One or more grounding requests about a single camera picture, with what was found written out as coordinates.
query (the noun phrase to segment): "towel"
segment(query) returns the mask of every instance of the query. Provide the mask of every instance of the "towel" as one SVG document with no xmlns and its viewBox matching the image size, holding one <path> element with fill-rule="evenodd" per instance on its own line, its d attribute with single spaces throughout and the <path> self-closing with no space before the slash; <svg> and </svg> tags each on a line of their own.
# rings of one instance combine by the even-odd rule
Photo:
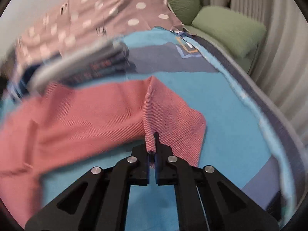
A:
<svg viewBox="0 0 308 231">
<path fill-rule="evenodd" d="M 0 131 L 0 197 L 24 227 L 39 210 L 40 176 L 154 132 L 174 155 L 198 164 L 206 122 L 155 77 L 80 90 L 51 84 L 24 100 Z"/>
</svg>

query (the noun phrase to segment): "gray fabric edge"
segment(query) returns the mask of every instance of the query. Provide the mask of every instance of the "gray fabric edge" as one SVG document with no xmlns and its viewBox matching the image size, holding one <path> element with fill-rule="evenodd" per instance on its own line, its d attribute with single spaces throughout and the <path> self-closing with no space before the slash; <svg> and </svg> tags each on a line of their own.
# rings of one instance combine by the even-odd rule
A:
<svg viewBox="0 0 308 231">
<path fill-rule="evenodd" d="M 280 191 L 279 166 L 275 157 L 271 156 L 259 172 L 241 190 L 266 210 Z"/>
<path fill-rule="evenodd" d="M 304 186 L 303 193 L 300 195 L 300 199 L 297 199 L 297 203 L 298 203 L 298 205 L 296 207 L 296 210 L 297 210 L 297 208 L 299 207 L 301 202 L 304 200 L 304 197 L 306 196 L 307 191 L 308 191 L 308 188 L 307 188 L 308 155 L 306 153 L 306 150 L 304 148 L 303 143 L 301 142 L 300 138 L 296 134 L 292 125 L 285 118 L 285 116 L 281 113 L 281 111 L 264 94 L 264 92 L 254 83 L 254 81 L 250 78 L 250 76 L 242 70 L 242 68 L 236 63 L 236 61 L 234 61 L 234 59 L 231 56 L 229 56 L 223 49 L 221 49 L 215 43 L 212 43 L 212 42 L 209 42 L 209 41 L 207 41 L 207 42 L 210 43 L 213 47 L 215 47 L 224 56 L 224 58 L 226 58 L 226 60 L 233 66 L 233 68 L 245 79 L 245 81 L 248 83 L 248 85 L 254 90 L 256 95 L 259 96 L 259 98 L 266 104 L 268 109 L 270 109 L 275 114 L 275 116 L 280 121 L 281 125 L 287 130 L 290 138 L 294 142 L 294 144 L 295 144 L 295 146 L 298 150 L 299 156 L 301 158 L 302 164 L 304 166 L 304 169 L 305 169 L 305 186 Z"/>
</svg>

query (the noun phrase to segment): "light blue fabric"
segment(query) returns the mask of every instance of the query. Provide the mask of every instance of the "light blue fabric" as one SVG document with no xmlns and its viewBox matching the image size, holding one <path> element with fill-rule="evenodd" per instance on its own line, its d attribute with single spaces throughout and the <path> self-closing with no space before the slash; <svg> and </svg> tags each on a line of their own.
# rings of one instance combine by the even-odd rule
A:
<svg viewBox="0 0 308 231">
<path fill-rule="evenodd" d="M 271 151 L 282 161 L 280 165 L 284 164 L 286 158 L 281 154 L 281 144 L 267 120 L 261 118 L 255 103 L 246 97 L 247 95 L 242 94 L 241 87 L 228 73 L 225 73 L 226 70 L 223 70 L 222 65 L 195 41 L 186 40 L 197 46 L 200 52 L 220 70 L 220 73 L 158 72 L 147 75 L 113 75 L 83 86 L 145 79 L 155 75 L 168 88 L 181 96 L 191 108 L 205 116 L 207 130 L 200 156 L 200 167 L 214 165 L 236 186 L 242 188 L 268 161 Z M 129 48 L 160 45 L 166 42 L 178 43 L 173 33 L 160 28 L 132 33 L 124 37 L 124 42 Z M 3 110 L 8 112 L 10 109 L 12 104 L 7 101 Z M 130 155 L 134 144 L 136 143 L 118 147 L 97 157 L 46 174 L 42 177 L 44 189 L 42 204 L 50 202 L 92 167 L 114 166 L 118 160 Z M 291 174 L 285 167 L 282 171 L 289 175 L 283 176 L 285 180 L 283 185 L 289 183 L 290 187 L 286 190 L 291 192 L 293 183 Z M 131 189 L 126 230 L 135 230 L 137 224 L 138 230 L 141 231 L 178 229 L 173 187 L 155 185 L 153 173 L 151 173 L 151 185 Z"/>
<path fill-rule="evenodd" d="M 238 84 L 238 82 L 230 75 L 230 73 L 224 68 L 224 66 L 205 48 L 189 37 L 183 37 L 183 39 L 191 43 L 196 47 L 199 52 L 216 68 L 220 71 L 229 83 L 230 88 L 234 91 L 236 96 L 241 100 L 243 105 L 248 107 L 255 118 L 259 121 L 258 125 L 263 134 L 264 139 L 272 153 L 277 159 L 280 167 L 281 174 L 281 193 L 286 200 L 285 216 L 283 218 L 284 225 L 291 219 L 295 213 L 296 198 L 295 198 L 295 184 L 291 172 L 291 167 L 288 162 L 288 158 L 282 147 L 281 141 L 273 130 L 267 117 L 262 113 L 258 105 L 253 101 Z"/>
<path fill-rule="evenodd" d="M 0 124 L 10 112 L 14 111 L 18 107 L 18 105 L 19 102 L 14 103 L 11 98 L 5 98 L 2 100 L 2 106 L 0 108 Z"/>
</svg>

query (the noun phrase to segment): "fabric fold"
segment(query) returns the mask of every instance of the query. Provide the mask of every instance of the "fabric fold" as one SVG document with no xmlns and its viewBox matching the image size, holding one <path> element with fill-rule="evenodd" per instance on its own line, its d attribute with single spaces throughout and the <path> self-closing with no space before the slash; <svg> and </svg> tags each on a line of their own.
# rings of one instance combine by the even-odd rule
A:
<svg viewBox="0 0 308 231">
<path fill-rule="evenodd" d="M 154 132 L 173 153 L 196 166 L 206 122 L 204 116 L 155 77 L 109 83 L 80 90 L 51 84 L 43 97 L 22 103 L 0 132 L 0 197 L 24 226 L 38 210 L 41 175 L 144 138 L 155 152 Z M 23 187 L 15 209 L 8 186 Z"/>
</svg>

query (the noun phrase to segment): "green cushion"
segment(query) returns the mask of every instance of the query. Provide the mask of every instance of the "green cushion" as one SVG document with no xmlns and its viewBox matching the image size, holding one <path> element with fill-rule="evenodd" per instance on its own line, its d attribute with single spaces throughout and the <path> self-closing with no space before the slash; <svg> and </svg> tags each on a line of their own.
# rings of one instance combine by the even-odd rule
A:
<svg viewBox="0 0 308 231">
<path fill-rule="evenodd" d="M 251 66 L 251 61 L 248 58 L 237 58 L 235 61 L 246 73 L 248 73 Z"/>
<path fill-rule="evenodd" d="M 266 27 L 258 21 L 216 6 L 203 7 L 192 26 L 217 39 L 238 58 L 244 58 L 266 32 Z"/>
<path fill-rule="evenodd" d="M 189 33 L 196 35 L 196 36 L 200 36 L 201 38 L 203 38 L 203 39 L 205 39 L 205 40 L 207 40 L 211 43 L 216 44 L 218 47 L 220 47 L 225 52 L 230 54 L 230 52 L 219 41 L 217 41 L 215 38 L 211 37 L 207 33 L 203 32 L 202 30 L 199 30 L 199 29 L 197 29 L 193 26 L 190 26 L 190 25 L 185 25 L 185 28 L 188 30 Z"/>
<path fill-rule="evenodd" d="M 191 25 L 200 11 L 200 0 L 168 0 L 175 15 L 182 23 Z"/>
</svg>

